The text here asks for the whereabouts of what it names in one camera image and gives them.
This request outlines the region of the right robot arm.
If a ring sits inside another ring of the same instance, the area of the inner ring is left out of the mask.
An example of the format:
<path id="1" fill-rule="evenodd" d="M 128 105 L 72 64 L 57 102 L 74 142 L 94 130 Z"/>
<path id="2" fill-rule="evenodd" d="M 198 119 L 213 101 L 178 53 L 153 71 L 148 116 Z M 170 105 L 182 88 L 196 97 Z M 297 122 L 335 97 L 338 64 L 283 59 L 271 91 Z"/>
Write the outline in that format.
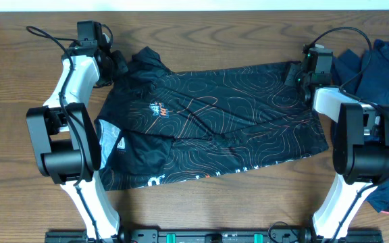
<path id="1" fill-rule="evenodd" d="M 336 124 L 332 186 L 309 227 L 297 242 L 382 242 L 382 233 L 350 229 L 365 199 L 389 180 L 389 106 L 379 106 L 332 86 L 333 52 L 321 45 L 304 46 L 304 60 L 288 66 L 284 83 L 300 99 Z"/>

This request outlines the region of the black orange patterned jersey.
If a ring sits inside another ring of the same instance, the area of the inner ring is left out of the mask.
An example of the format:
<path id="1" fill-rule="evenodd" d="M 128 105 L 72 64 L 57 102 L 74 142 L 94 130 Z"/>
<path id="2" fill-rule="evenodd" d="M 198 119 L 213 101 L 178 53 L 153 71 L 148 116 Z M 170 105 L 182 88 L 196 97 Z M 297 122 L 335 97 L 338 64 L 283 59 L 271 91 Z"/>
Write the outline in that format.
<path id="1" fill-rule="evenodd" d="M 198 180 L 326 151 L 318 116 L 282 81 L 287 67 L 176 73 L 142 49 L 95 122 L 104 188 Z"/>

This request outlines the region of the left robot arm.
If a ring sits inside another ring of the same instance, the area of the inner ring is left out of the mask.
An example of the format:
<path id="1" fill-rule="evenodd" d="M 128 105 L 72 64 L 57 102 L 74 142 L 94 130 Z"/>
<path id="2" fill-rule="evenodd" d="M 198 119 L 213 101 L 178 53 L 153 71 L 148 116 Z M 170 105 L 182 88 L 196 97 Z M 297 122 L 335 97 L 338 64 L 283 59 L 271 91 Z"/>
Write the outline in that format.
<path id="1" fill-rule="evenodd" d="M 77 38 L 62 49 L 55 90 L 26 114 L 38 170 L 68 193 L 86 226 L 83 232 L 51 230 L 46 242 L 131 241 L 103 187 L 101 147 L 87 111 L 93 89 L 112 84 L 120 62 L 105 27 L 92 20 L 77 23 Z"/>

